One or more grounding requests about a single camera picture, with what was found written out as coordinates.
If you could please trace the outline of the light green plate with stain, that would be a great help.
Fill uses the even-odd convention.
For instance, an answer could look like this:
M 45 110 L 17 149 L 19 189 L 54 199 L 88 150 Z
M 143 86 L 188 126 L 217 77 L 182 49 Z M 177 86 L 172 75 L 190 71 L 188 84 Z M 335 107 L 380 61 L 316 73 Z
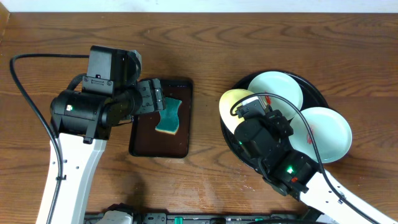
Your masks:
M 256 76 L 249 84 L 248 90 L 253 93 L 273 93 L 289 100 L 299 110 L 303 105 L 303 93 L 299 84 L 283 72 L 269 71 Z M 273 96 L 261 97 L 273 110 L 279 110 L 287 120 L 297 113 L 286 102 Z

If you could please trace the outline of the yellow plate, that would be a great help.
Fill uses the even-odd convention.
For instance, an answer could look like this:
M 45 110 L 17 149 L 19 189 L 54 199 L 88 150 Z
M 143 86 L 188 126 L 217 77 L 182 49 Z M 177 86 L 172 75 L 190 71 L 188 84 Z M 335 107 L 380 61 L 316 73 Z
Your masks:
M 244 121 L 244 118 L 231 116 L 232 106 L 240 99 L 252 95 L 253 92 L 245 89 L 232 89 L 226 91 L 220 98 L 219 111 L 222 121 L 227 129 L 234 134 L 235 129 Z

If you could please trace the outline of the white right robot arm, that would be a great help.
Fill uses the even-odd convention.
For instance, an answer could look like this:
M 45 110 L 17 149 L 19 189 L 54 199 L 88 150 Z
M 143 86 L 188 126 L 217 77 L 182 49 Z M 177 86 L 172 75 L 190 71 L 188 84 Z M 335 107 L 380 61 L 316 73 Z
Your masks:
M 266 183 L 282 195 L 329 216 L 337 223 L 393 223 L 394 220 L 342 186 L 323 166 L 340 159 L 352 141 L 346 120 L 314 107 L 287 121 L 259 98 L 239 100 L 231 109 L 241 119 L 234 136 Z

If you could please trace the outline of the green yellow sponge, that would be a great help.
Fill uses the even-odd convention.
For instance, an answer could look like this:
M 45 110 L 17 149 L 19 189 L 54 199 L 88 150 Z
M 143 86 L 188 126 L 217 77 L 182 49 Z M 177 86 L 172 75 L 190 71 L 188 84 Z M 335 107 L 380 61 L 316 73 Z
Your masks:
M 165 98 L 165 109 L 159 111 L 160 121 L 155 127 L 156 131 L 160 133 L 176 135 L 180 126 L 178 110 L 181 104 L 181 100 L 169 97 Z

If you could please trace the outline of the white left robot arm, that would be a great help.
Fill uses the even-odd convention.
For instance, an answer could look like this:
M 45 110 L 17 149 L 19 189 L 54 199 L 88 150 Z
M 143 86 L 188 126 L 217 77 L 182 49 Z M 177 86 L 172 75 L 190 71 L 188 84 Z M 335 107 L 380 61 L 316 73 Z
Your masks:
M 55 143 L 37 223 L 83 223 L 91 183 L 113 127 L 165 109 L 158 79 L 140 80 L 135 50 L 92 46 L 82 89 L 62 91 L 50 105 Z

